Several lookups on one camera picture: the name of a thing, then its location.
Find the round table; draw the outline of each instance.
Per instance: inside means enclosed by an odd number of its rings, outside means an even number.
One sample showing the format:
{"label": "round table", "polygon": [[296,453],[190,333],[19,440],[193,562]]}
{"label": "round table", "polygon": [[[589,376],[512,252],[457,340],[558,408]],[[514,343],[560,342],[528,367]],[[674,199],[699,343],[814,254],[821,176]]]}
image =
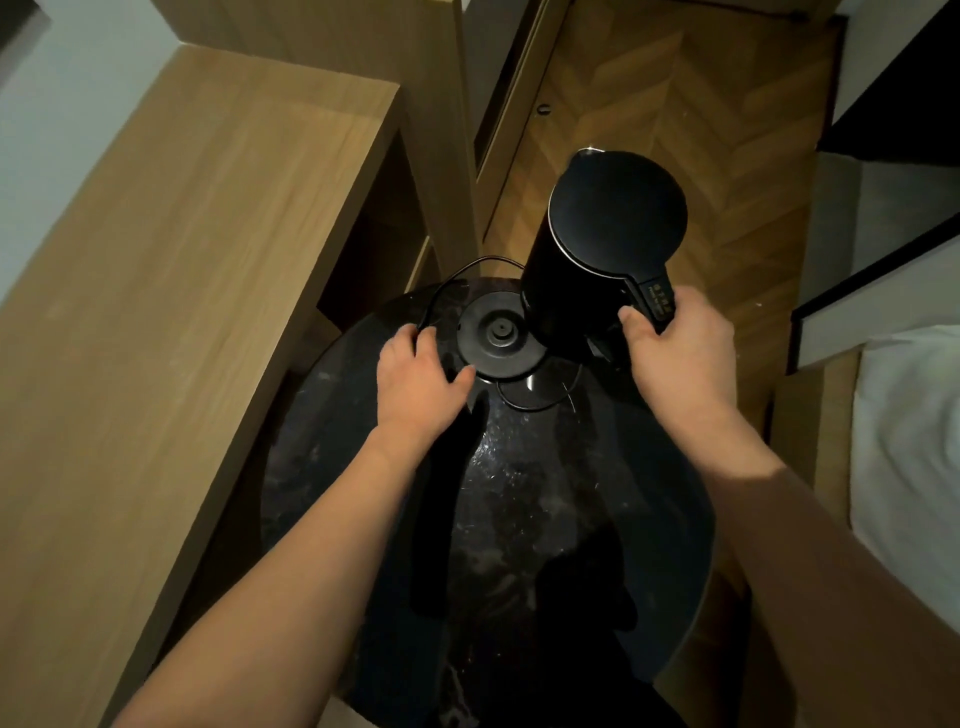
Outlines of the round table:
{"label": "round table", "polygon": [[[518,286],[477,278],[443,291],[431,323],[451,374],[463,366],[464,308]],[[379,351],[420,319],[434,290],[383,305],[307,376],[269,456],[266,548],[360,449],[376,423]],[[631,700],[623,696],[653,681],[696,617],[713,527],[703,484],[629,373],[589,363],[569,397],[540,412],[516,411],[478,378],[405,500],[346,698],[383,728],[507,716],[556,725],[563,716],[551,714],[575,711],[574,695]]]}

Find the hand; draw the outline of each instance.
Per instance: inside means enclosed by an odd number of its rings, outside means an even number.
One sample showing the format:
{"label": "hand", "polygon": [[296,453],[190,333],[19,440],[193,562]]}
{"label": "hand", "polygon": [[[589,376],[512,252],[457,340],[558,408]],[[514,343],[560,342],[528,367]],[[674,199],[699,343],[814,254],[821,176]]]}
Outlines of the hand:
{"label": "hand", "polygon": [[376,367],[377,426],[410,438],[423,457],[467,403],[476,369],[464,367],[446,381],[437,355],[437,330],[402,327],[380,351]]}
{"label": "hand", "polygon": [[657,336],[635,308],[620,309],[634,381],[663,427],[684,428],[736,411],[733,325],[700,291],[677,286],[677,313]]}

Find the kettle lid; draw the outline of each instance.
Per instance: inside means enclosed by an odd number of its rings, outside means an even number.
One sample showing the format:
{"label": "kettle lid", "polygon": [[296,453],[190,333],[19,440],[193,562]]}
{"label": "kettle lid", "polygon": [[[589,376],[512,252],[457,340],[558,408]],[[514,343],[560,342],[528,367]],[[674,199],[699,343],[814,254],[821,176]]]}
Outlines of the kettle lid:
{"label": "kettle lid", "polygon": [[663,275],[686,233],[686,198],[659,164],[633,152],[580,150],[547,208],[565,252],[601,275]]}

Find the white bedsheet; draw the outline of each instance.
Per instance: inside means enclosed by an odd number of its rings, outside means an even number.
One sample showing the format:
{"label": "white bedsheet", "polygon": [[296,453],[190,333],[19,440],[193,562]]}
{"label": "white bedsheet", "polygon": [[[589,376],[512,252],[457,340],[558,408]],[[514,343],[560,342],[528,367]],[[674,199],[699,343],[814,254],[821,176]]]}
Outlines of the white bedsheet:
{"label": "white bedsheet", "polygon": [[960,326],[867,345],[853,402],[851,524],[960,632]]}

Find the wooden floor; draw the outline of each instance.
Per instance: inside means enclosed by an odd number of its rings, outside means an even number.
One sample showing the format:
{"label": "wooden floor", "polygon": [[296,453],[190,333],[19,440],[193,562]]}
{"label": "wooden floor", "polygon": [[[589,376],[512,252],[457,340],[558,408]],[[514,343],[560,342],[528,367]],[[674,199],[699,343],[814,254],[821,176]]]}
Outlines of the wooden floor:
{"label": "wooden floor", "polygon": [[[525,260],[570,155],[646,155],[684,189],[689,227],[668,264],[736,327],[739,405],[758,429],[786,365],[837,29],[669,0],[577,0],[485,240]],[[488,275],[513,276],[495,263]],[[658,689],[690,728],[734,726],[749,621],[722,541],[701,615]]]}

